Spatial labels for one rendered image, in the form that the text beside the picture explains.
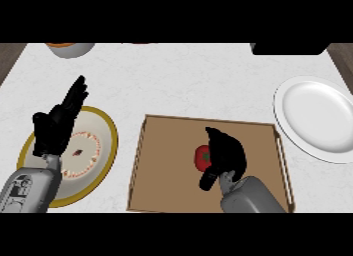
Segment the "white bowl with orange contents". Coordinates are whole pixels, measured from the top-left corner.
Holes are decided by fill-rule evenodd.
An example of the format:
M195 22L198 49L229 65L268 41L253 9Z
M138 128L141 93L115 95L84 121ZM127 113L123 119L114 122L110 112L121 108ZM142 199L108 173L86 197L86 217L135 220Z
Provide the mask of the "white bowl with orange contents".
M48 43L52 53L64 59L82 57L93 48L93 43Z

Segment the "brown wooden tray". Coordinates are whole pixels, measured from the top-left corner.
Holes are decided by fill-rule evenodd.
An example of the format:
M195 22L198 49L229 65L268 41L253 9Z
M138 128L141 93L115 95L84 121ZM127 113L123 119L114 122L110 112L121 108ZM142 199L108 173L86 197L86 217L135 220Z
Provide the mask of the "brown wooden tray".
M192 119L149 115L142 124L127 209L144 212L219 213L222 192L200 189L203 172L194 163L195 150L209 143L211 127L242 144L248 176L265 183L284 210L296 208L282 140L268 123Z

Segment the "gold-rimmed patterned plate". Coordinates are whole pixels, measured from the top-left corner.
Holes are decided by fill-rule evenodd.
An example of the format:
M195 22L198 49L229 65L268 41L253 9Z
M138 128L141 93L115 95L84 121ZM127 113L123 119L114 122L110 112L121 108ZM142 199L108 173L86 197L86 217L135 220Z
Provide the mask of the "gold-rimmed patterned plate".
M117 148L118 132L111 117L98 108L83 106L61 156L62 180L51 208L76 203L92 193L110 172Z

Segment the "red tomato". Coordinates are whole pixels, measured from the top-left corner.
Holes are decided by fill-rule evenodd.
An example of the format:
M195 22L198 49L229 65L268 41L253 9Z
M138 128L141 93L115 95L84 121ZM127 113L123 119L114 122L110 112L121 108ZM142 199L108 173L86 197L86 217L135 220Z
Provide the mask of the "red tomato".
M197 170L201 172L204 172L206 169L211 166L210 149L207 145L201 145L195 149L194 164L195 164Z

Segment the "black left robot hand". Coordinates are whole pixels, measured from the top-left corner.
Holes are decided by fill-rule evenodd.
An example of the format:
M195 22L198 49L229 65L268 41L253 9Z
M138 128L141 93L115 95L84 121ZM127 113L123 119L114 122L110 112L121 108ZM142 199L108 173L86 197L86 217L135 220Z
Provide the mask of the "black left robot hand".
M45 155L61 156L67 149L74 121L89 95L84 81L86 78L80 75L62 103L53 106L49 113L37 112L33 115L36 137L33 155L37 157Z

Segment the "plain white plate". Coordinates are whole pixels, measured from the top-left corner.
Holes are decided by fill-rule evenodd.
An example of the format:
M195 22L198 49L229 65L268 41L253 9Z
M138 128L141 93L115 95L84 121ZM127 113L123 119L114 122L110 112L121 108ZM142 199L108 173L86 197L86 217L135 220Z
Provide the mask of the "plain white plate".
M273 94L273 114L294 145L316 159L353 162L353 96L331 81L290 78Z

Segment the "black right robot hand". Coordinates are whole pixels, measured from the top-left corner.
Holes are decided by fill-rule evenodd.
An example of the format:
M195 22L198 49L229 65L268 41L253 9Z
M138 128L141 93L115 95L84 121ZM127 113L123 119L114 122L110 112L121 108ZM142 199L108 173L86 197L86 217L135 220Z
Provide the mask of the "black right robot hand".
M200 188L209 191L216 179L225 172L234 172L232 181L237 182L247 169L245 152L241 142L219 129L207 127L209 153L211 165L200 179Z

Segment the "black appliance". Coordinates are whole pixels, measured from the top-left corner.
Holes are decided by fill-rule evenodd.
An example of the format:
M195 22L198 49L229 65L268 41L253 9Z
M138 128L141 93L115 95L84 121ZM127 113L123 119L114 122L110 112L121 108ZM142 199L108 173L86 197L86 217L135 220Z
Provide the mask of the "black appliance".
M254 55L319 55L328 43L251 43Z

